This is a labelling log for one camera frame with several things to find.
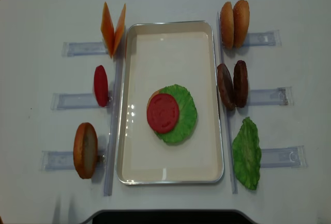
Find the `brown meat patty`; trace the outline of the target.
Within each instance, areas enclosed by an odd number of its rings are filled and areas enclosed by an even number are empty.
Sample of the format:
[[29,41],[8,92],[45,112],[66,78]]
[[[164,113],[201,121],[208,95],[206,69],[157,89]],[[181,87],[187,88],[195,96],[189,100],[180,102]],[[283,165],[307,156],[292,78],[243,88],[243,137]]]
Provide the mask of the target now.
[[246,63],[242,60],[238,60],[234,67],[233,87],[235,104],[243,108],[248,98],[248,73]]
[[235,96],[232,78],[227,66],[224,63],[221,63],[217,67],[217,84],[222,103],[228,110],[234,110]]

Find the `red tomato slice on tray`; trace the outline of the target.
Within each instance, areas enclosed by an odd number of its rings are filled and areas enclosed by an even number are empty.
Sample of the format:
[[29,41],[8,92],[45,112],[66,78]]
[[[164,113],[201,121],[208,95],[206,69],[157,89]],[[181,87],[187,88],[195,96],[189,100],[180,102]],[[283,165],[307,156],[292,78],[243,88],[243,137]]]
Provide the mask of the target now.
[[159,93],[150,100],[146,114],[152,130],[157,133],[168,133],[177,124],[179,106],[172,95]]

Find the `green lettuce leaf on tray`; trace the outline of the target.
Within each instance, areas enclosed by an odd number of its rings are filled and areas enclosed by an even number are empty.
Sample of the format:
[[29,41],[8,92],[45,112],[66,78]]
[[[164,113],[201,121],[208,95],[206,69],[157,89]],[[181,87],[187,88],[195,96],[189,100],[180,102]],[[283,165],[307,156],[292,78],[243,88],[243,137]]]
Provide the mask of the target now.
[[154,133],[167,144],[179,144],[192,134],[197,121],[198,113],[193,97],[190,91],[178,84],[166,86],[159,92],[170,94],[175,98],[179,107],[179,117],[177,124],[170,132],[158,133],[154,131]]

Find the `orange cheese slice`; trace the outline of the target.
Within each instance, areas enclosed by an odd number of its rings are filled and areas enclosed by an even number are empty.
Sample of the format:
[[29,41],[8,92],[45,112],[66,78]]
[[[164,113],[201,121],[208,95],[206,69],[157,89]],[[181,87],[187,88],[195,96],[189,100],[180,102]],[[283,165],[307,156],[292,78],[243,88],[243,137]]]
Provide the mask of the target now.
[[116,53],[116,50],[120,44],[122,35],[124,34],[124,31],[125,31],[125,16],[126,16],[126,4],[124,4],[124,6],[123,6],[123,9],[121,11],[121,15],[119,16],[116,30],[115,30],[113,56]]
[[109,8],[106,2],[104,2],[103,5],[100,30],[103,36],[104,44],[107,47],[108,54],[110,57],[113,57],[115,32]]

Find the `left orange cheese slice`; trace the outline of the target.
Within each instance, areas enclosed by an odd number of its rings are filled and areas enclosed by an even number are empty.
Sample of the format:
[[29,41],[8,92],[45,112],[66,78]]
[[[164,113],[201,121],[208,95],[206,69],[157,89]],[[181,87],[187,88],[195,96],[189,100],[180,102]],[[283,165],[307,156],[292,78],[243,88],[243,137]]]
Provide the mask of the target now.
[[107,47],[108,54],[110,57],[113,57],[115,32],[109,8],[106,2],[104,2],[103,5],[100,30],[103,36],[104,44]]

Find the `standing green lettuce leaf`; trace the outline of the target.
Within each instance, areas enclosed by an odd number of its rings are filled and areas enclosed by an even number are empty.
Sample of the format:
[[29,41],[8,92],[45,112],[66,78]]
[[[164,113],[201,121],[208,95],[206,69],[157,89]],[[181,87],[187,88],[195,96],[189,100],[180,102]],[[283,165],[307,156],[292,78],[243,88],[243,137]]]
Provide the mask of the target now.
[[234,174],[249,190],[256,190],[260,180],[262,150],[259,142],[256,124],[249,117],[244,118],[232,143],[232,154]]

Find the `white rectangular metal tray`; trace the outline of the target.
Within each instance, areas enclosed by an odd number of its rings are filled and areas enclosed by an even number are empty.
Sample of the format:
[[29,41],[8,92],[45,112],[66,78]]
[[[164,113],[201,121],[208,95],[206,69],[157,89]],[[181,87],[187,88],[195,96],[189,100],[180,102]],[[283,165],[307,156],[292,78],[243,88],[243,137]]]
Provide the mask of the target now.
[[[146,108],[157,90],[191,94],[197,121],[184,141],[166,144]],[[126,185],[214,183],[224,171],[213,29],[206,21],[136,24],[127,32],[119,98],[118,179]]]

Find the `long clear strip left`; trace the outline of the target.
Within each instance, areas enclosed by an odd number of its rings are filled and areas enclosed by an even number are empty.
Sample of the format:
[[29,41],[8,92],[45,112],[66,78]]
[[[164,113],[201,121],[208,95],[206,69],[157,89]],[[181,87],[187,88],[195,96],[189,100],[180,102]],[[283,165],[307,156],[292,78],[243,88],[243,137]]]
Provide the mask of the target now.
[[111,113],[111,126],[108,142],[107,164],[104,178],[104,196],[112,195],[113,177],[114,177],[114,163],[116,152],[116,140],[118,132],[118,113],[120,110],[121,101],[121,87],[122,87],[122,73],[123,73],[123,56],[116,55],[116,71],[115,81],[113,88],[113,100],[112,100],[112,113]]

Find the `left sesame bun top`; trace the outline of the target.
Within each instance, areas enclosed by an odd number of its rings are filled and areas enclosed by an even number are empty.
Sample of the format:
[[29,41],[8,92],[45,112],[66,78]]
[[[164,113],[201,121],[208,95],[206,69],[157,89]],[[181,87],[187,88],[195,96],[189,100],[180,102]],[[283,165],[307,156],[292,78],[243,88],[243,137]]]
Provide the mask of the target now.
[[230,50],[234,43],[234,17],[231,2],[225,2],[220,12],[220,29],[223,46]]

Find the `sesame bun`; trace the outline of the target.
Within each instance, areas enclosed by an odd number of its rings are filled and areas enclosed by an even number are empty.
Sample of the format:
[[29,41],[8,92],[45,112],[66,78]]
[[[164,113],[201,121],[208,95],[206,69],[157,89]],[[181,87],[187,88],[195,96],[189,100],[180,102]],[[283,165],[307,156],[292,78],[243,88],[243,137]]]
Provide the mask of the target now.
[[234,43],[234,17],[231,2],[225,2],[220,12],[220,29],[223,46],[230,50]]
[[240,48],[246,39],[250,21],[249,4],[246,0],[239,0],[233,8],[234,17],[234,47]]

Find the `right sesame bun top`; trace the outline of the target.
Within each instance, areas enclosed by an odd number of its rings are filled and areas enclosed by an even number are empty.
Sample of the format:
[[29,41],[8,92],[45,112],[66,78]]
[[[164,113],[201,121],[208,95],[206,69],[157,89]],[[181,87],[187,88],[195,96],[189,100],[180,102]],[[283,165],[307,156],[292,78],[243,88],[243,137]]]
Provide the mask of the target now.
[[246,39],[250,21],[249,4],[246,0],[239,0],[233,8],[234,17],[234,47],[240,48]]

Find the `clear holder rail tomato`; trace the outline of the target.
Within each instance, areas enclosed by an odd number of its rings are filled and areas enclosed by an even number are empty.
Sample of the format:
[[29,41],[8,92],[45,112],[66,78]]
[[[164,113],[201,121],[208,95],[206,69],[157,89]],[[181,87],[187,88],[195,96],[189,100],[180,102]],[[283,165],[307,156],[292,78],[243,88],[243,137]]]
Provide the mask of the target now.
[[97,109],[101,108],[92,93],[60,94],[54,93],[51,101],[51,110]]

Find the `clear holder rail cheese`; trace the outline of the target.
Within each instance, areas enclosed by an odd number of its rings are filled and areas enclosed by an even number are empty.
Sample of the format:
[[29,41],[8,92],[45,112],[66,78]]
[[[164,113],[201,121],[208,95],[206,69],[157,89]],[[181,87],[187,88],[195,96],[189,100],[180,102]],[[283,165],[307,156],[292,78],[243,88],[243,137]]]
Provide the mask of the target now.
[[103,42],[64,42],[62,56],[104,55],[108,50]]

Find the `clear holder rail right buns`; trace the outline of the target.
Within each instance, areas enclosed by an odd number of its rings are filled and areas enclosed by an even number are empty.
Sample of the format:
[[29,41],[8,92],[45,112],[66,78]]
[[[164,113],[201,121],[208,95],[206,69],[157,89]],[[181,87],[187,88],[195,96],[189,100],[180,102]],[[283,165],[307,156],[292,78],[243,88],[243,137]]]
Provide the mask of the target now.
[[279,30],[262,33],[248,33],[243,47],[280,46],[282,45]]

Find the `clear holder rail left bun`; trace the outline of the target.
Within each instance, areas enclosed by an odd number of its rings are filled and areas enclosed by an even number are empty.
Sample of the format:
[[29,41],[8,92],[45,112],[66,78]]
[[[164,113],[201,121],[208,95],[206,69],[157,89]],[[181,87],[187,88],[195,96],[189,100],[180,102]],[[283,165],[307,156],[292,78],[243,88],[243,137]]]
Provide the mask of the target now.
[[75,170],[73,152],[42,151],[40,171]]

